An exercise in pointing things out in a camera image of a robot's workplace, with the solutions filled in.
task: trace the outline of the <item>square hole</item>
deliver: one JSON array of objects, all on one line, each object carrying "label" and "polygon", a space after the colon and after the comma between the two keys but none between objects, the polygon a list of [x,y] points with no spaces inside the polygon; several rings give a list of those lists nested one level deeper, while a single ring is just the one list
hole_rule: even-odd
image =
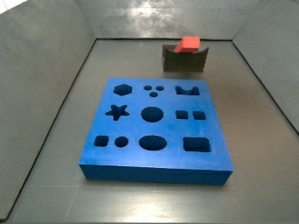
[{"label": "square hole", "polygon": [[108,146],[108,136],[96,136],[93,145],[97,147]]},{"label": "square hole", "polygon": [[176,110],[175,115],[177,119],[188,119],[188,112],[185,110]]},{"label": "square hole", "polygon": [[183,148],[185,151],[211,152],[211,142],[207,137],[184,137]]},{"label": "square hole", "polygon": [[201,111],[192,111],[192,117],[195,120],[205,120],[205,114]]}]

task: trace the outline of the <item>gray holder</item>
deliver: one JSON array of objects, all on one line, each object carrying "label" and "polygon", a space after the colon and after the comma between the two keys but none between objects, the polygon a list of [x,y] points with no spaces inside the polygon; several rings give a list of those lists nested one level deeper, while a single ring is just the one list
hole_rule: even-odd
[{"label": "gray holder", "polygon": [[192,53],[175,52],[176,45],[163,45],[163,70],[165,72],[201,72],[209,48]]}]

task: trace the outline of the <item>red cube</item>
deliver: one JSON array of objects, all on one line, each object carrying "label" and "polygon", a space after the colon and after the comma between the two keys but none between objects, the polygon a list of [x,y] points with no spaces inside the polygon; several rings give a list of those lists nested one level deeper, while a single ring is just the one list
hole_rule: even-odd
[{"label": "red cube", "polygon": [[180,44],[173,48],[177,53],[193,53],[200,48],[200,37],[183,37]]}]

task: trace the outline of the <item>cutout hole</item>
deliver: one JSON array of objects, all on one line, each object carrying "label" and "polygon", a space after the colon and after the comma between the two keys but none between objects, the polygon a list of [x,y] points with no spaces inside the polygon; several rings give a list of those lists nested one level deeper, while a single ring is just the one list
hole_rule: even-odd
[{"label": "cutout hole", "polygon": [[200,90],[193,87],[191,90],[184,90],[181,87],[175,87],[175,92],[177,95],[200,95]]},{"label": "cutout hole", "polygon": [[93,145],[97,147],[108,146],[108,136],[96,136]]},{"label": "cutout hole", "polygon": [[107,116],[113,116],[113,121],[117,121],[120,116],[129,116],[127,113],[127,105],[119,107],[117,105],[111,105],[111,110],[105,113]]},{"label": "cutout hole", "polygon": [[176,110],[175,115],[177,119],[188,119],[188,112],[185,110]]},{"label": "cutout hole", "polygon": [[156,93],[156,92],[152,92],[149,95],[151,95],[152,97],[156,97],[156,96],[157,96],[157,93]]},{"label": "cutout hole", "polygon": [[124,136],[120,136],[120,137],[116,139],[116,141],[115,141],[115,145],[116,145],[116,147],[119,147],[119,148],[125,147],[127,144],[128,144],[128,139],[127,139]]},{"label": "cutout hole", "polygon": [[160,136],[143,136],[139,145],[148,151],[159,151],[165,147],[167,142]]},{"label": "cutout hole", "polygon": [[143,109],[141,117],[147,122],[156,123],[164,118],[164,112],[157,107],[148,107]]},{"label": "cutout hole", "polygon": [[205,114],[201,111],[192,111],[192,117],[195,120],[205,120]]},{"label": "cutout hole", "polygon": [[119,85],[115,87],[113,93],[120,96],[129,95],[132,94],[132,87],[127,84]]},{"label": "cutout hole", "polygon": [[144,90],[151,90],[152,87],[151,86],[144,86]]},{"label": "cutout hole", "polygon": [[157,86],[155,89],[156,89],[157,91],[163,91],[163,90],[164,90],[164,87],[163,87],[163,86]]},{"label": "cutout hole", "polygon": [[211,142],[207,137],[184,137],[183,148],[185,151],[211,152]]}]

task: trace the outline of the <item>blue foam block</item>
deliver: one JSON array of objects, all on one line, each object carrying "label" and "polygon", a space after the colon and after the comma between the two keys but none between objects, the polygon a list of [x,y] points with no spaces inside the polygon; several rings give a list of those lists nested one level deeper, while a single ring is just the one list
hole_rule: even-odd
[{"label": "blue foam block", "polygon": [[111,78],[79,166],[87,179],[224,185],[233,165],[205,82]]}]

